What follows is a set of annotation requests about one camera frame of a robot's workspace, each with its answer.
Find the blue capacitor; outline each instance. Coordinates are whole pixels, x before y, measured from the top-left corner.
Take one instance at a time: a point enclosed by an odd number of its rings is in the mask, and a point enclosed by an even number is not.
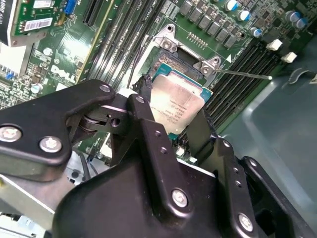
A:
[[[297,22],[293,23],[293,26],[298,28],[298,29],[303,29],[307,26],[307,20],[305,18],[299,19]]]
[[[252,27],[250,31],[251,31],[251,35],[255,38],[258,38],[262,35],[262,30],[256,27]]]
[[[289,22],[297,22],[301,18],[301,15],[297,11],[288,11],[285,15],[285,19]]]
[[[234,11],[235,9],[237,9],[237,7],[238,7],[238,2],[236,0],[228,0],[224,4],[224,8],[227,11]]]
[[[249,11],[243,10],[238,12],[237,17],[239,21],[248,21],[251,17],[251,14]]]

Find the connector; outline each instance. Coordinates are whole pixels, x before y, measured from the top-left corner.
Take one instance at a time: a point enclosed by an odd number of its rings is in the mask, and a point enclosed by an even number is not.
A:
[[[64,12],[69,15],[72,14],[75,10],[75,6],[77,4],[77,0],[68,0]]]
[[[83,16],[83,23],[93,26],[104,0],[90,0]]]

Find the motherboard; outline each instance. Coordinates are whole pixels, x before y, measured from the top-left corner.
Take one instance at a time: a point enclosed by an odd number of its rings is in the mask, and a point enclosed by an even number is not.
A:
[[[19,47],[0,45],[0,109],[99,79],[115,90],[169,65],[212,92],[205,109],[218,132],[314,36],[317,0],[21,0],[16,35],[46,29]],[[186,130],[175,138],[186,146]],[[98,133],[78,147],[109,146]]]

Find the gray plastic surface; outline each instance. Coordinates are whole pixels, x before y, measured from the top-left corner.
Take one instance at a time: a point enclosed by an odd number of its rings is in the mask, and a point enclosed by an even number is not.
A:
[[[255,158],[317,234],[317,84],[291,70],[317,71],[317,37],[221,134],[241,158]]]

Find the black bracket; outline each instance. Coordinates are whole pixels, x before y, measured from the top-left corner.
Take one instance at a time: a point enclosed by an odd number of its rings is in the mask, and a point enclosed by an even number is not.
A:
[[[0,127],[13,126],[22,136],[14,142],[0,141],[0,173],[38,181],[59,178],[71,155],[69,136],[75,135],[81,117],[114,98],[108,85],[90,80],[2,110]],[[76,120],[68,124],[72,117]],[[56,153],[39,147],[42,139],[50,137],[61,143]]]
[[[257,223],[267,236],[276,238],[315,238],[314,232],[253,158],[239,161],[247,175],[249,192]]]
[[[132,130],[122,141],[111,165],[141,155],[155,214],[166,224],[182,226],[192,215],[194,206],[166,131],[155,122],[149,102],[143,97],[131,95],[127,106],[133,121]],[[186,196],[184,207],[172,199],[175,190]]]
[[[246,175],[229,142],[215,139],[213,152],[201,167],[218,178],[217,214],[222,233],[228,237],[259,237]]]

